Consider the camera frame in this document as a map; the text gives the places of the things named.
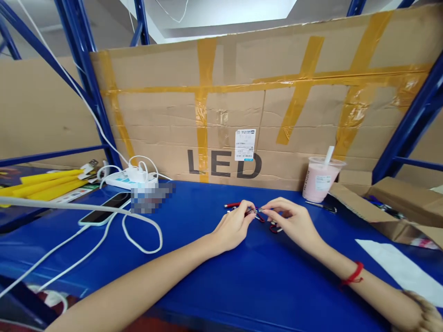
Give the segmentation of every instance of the red string bracelet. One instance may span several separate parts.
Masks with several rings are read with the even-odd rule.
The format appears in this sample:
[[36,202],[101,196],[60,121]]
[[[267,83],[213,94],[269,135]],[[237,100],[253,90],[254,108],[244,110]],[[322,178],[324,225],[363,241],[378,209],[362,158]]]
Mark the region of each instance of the red string bracelet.
[[351,274],[349,276],[348,279],[341,281],[341,284],[340,284],[340,287],[339,287],[340,289],[343,286],[348,286],[350,283],[353,283],[353,282],[358,283],[358,282],[363,281],[362,277],[358,278],[358,276],[360,275],[361,271],[363,270],[363,263],[361,263],[361,262],[355,262],[355,263],[357,264],[357,269],[355,270],[355,272],[353,274]]

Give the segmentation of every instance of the blue table surface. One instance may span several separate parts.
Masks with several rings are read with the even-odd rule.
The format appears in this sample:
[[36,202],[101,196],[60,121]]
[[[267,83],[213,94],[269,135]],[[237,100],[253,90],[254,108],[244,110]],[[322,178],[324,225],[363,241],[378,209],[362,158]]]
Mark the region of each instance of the blue table surface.
[[[154,214],[162,228],[163,249],[145,255],[125,238],[121,215],[114,219],[107,239],[85,262],[51,285],[51,289],[87,296],[132,269],[213,231],[226,213],[223,205],[247,199],[261,206],[282,196],[306,205],[327,243],[399,288],[398,284],[355,242],[369,239],[392,243],[443,284],[443,252],[391,242],[369,224],[328,197],[339,209],[333,215],[304,203],[299,192],[175,182],[176,192]],[[90,193],[78,203],[103,204],[115,187]],[[77,221],[88,211],[57,210],[0,237],[0,274],[17,278],[54,246],[74,234]],[[158,246],[151,225],[128,218],[133,238],[147,250]],[[89,252],[104,227],[92,227],[59,249],[38,267],[27,282],[43,284]],[[351,289],[338,288],[339,279],[303,252],[283,232],[254,221],[246,240],[236,249],[198,267],[154,307],[168,317],[234,326],[249,331],[389,331],[389,324]]]

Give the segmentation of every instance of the pink drink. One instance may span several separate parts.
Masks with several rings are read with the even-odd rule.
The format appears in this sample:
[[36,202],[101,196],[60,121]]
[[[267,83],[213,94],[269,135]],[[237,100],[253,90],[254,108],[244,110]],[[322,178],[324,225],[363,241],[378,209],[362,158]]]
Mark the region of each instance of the pink drink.
[[303,197],[308,201],[321,203],[329,192],[344,161],[331,159],[324,165],[324,157],[309,157],[308,173],[303,187]]

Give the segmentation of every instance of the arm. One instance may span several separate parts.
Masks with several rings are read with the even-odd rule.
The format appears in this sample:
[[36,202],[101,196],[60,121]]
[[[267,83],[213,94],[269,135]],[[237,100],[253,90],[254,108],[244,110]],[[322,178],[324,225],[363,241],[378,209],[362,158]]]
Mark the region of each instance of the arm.
[[245,217],[251,202],[242,201],[208,235],[150,261],[76,303],[47,332],[122,331],[192,270],[211,257],[237,247],[255,214]]
[[[263,206],[262,209],[264,209],[263,213],[268,216],[268,221],[276,221],[295,243],[340,279],[345,280],[355,272],[356,263],[323,241],[305,207],[284,198],[277,198]],[[359,277],[363,278],[361,282],[351,283],[349,286],[401,331],[419,328],[420,324],[423,325],[423,318],[432,323],[438,320],[440,315],[435,308],[433,310],[430,308],[427,316],[422,318],[423,310],[413,299],[367,270],[363,270]]]

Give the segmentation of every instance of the ceiling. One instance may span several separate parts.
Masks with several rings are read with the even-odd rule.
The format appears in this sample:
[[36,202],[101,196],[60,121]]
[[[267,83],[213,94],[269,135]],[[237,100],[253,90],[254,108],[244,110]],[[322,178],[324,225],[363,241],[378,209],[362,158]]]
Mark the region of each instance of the ceiling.
[[[156,0],[144,1],[149,35],[153,43],[179,42],[340,18],[346,16],[350,3],[350,0],[189,0],[183,20],[177,23],[165,13]],[[186,0],[158,1],[173,18],[180,20]],[[6,2],[31,27],[17,0]],[[54,0],[22,2],[54,54],[70,55]],[[401,0],[369,0],[366,2],[364,13],[394,9],[400,2]],[[84,3],[98,49],[129,46],[133,31],[128,10],[132,13],[134,26],[137,25],[134,0],[84,0]],[[22,58],[38,56],[34,49],[11,26],[9,27]]]

